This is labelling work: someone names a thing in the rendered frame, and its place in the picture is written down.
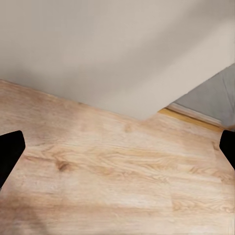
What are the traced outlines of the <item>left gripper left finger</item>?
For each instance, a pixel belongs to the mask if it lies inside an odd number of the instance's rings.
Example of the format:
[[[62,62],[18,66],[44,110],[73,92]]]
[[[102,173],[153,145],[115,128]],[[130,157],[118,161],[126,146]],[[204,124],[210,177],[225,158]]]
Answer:
[[[21,130],[0,136],[0,189],[25,150]]]

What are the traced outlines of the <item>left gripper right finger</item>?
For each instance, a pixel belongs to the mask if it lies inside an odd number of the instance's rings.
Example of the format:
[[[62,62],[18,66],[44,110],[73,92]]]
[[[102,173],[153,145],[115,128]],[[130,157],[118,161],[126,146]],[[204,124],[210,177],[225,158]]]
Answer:
[[[219,147],[235,169],[235,131],[224,130],[220,139]]]

